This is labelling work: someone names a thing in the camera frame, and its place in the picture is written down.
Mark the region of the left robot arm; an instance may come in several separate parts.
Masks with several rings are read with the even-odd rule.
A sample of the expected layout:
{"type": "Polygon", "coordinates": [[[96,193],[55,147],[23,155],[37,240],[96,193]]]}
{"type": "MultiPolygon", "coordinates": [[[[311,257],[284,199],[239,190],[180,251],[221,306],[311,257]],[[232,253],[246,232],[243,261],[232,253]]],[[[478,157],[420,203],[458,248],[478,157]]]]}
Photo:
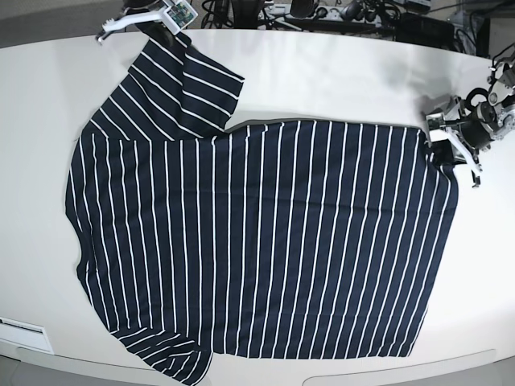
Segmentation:
{"type": "Polygon", "coordinates": [[[468,166],[474,188],[481,184],[480,152],[514,131],[513,44],[492,57],[489,71],[487,88],[474,88],[465,98],[452,96],[442,108],[426,115],[429,132],[447,135],[430,144],[437,163],[468,166]]]}

